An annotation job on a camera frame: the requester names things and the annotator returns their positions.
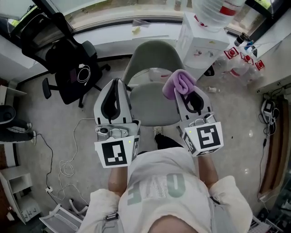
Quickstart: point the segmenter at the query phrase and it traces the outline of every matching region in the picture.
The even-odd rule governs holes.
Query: tile floor
[[[127,59],[111,61],[112,69],[105,73],[97,84],[104,87],[112,78],[122,75],[128,63]],[[48,184],[54,189],[54,194],[60,190],[58,180],[59,163],[61,160],[70,160],[75,153],[73,129],[81,118],[94,117],[93,105],[99,92],[91,89],[84,98],[84,108],[78,108],[78,102],[65,105],[59,93],[53,92],[50,99],[46,100],[42,92],[42,81],[49,78],[50,84],[54,84],[53,75],[45,75],[26,82],[21,91],[28,94],[21,98],[17,114],[28,122],[33,123],[33,129],[41,133],[54,152],[52,172],[48,175]],[[224,78],[203,77],[197,85],[204,90],[211,99],[216,119],[221,121],[224,147],[212,154],[219,177],[232,175],[236,179],[237,186],[249,202],[254,213],[258,213],[262,207],[257,202],[256,193],[259,186],[259,163],[262,156],[262,144],[265,135],[264,125],[258,120],[262,97],[251,94],[236,79],[226,75]],[[218,93],[209,93],[206,88],[215,86],[220,89]],[[90,193],[99,188],[107,187],[107,179],[110,169],[104,169],[94,150],[95,121],[82,121],[75,131],[78,144],[78,153],[71,163],[75,174],[73,177],[61,175],[63,186],[72,183],[78,187],[84,199],[89,202]],[[166,135],[180,140],[175,126],[165,128]],[[32,177],[32,193],[39,203],[43,214],[55,207],[55,203],[46,193],[45,175],[50,171],[51,152],[41,137],[37,137],[37,144],[30,142],[16,145],[17,156],[21,165],[26,166]],[[156,150],[152,128],[141,128],[141,140],[139,151]],[[262,174],[264,174],[267,156],[262,162]],[[63,207],[69,207],[69,198],[75,200],[76,206],[83,208],[85,202],[73,186],[65,189],[66,198],[57,200]]]

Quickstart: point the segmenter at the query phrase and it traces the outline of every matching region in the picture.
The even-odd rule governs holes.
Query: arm
[[[233,176],[227,176],[212,185],[209,194],[226,206],[239,233],[247,233],[252,220],[251,208],[236,186]]]
[[[108,190],[122,196],[127,188],[127,167],[114,167],[111,170]]]
[[[217,172],[211,157],[205,155],[199,156],[198,166],[200,180],[210,189],[218,181]]]
[[[90,204],[78,233],[93,233],[102,226],[105,216],[116,213],[120,197],[107,189],[98,189],[90,195]]]

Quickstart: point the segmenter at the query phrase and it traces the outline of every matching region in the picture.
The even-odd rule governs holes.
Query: bag
[[[211,212],[212,233],[238,233],[226,206],[220,204],[213,197],[208,198]],[[96,233],[124,233],[118,213],[107,215],[103,221],[97,223]]]

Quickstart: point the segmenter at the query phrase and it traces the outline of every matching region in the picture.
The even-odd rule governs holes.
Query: gray chair
[[[122,78],[128,85],[138,72],[149,68],[162,68],[174,72],[185,69],[176,50],[163,41],[148,41],[137,47]],[[166,126],[180,120],[175,101],[162,93],[164,84],[150,82],[135,87],[130,94],[132,114],[143,126]]]

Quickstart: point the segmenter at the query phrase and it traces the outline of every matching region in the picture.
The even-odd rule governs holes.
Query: white cabinet
[[[27,217],[25,218],[26,222],[40,213],[37,202],[30,195],[20,198],[17,203],[22,216],[25,215]]]
[[[0,171],[0,180],[9,204],[25,224],[40,213],[40,208],[30,194],[21,197],[18,193],[32,186],[30,173],[23,167],[10,167]]]

